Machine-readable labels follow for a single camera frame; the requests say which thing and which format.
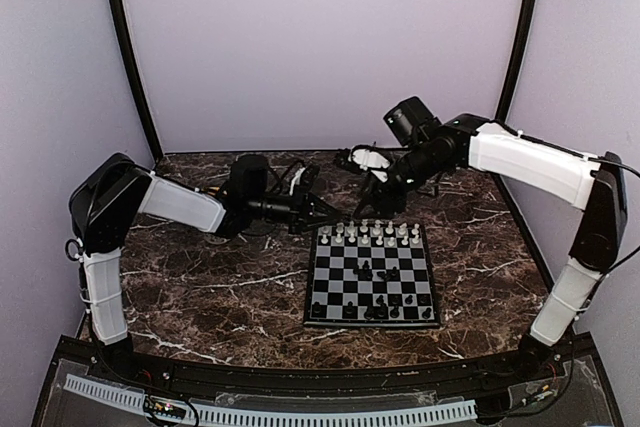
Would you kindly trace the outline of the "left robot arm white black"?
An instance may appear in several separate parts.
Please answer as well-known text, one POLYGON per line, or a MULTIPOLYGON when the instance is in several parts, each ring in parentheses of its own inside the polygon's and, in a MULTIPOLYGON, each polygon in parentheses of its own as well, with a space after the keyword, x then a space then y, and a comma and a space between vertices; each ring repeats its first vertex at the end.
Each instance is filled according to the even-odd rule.
POLYGON ((120 258, 131 231, 180 225, 232 239, 253 222, 285 226, 298 235, 332 225, 340 210, 314 194, 319 169, 301 167, 291 187, 259 154, 245 154, 230 166, 220 186, 190 187, 115 153, 70 196, 73 236, 67 257, 79 264, 82 301, 95 341, 107 346, 103 368, 120 383, 141 374, 140 359, 124 346, 126 321, 120 258))

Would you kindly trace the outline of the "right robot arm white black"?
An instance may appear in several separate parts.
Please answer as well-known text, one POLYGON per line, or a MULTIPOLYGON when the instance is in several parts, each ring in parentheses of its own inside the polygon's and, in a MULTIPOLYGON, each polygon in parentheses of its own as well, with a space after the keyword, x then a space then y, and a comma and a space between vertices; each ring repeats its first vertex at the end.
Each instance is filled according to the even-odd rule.
POLYGON ((510 360, 510 371, 521 381, 534 379, 549 363, 550 348, 588 309, 597 289, 617 267, 628 220, 625 175, 630 167, 612 152, 588 153, 549 143, 505 122, 463 113, 441 121, 418 97, 401 101, 383 117, 401 146, 391 158, 382 148, 356 145, 347 162, 370 174, 357 209, 372 208, 391 218, 406 208, 408 196, 430 180, 455 170, 470 169, 496 175, 509 184, 510 194, 535 241, 545 238, 544 215, 522 193, 547 195, 546 207, 561 210, 568 226, 575 210, 575 232, 566 235, 568 254, 550 294, 530 324, 528 343, 510 360))

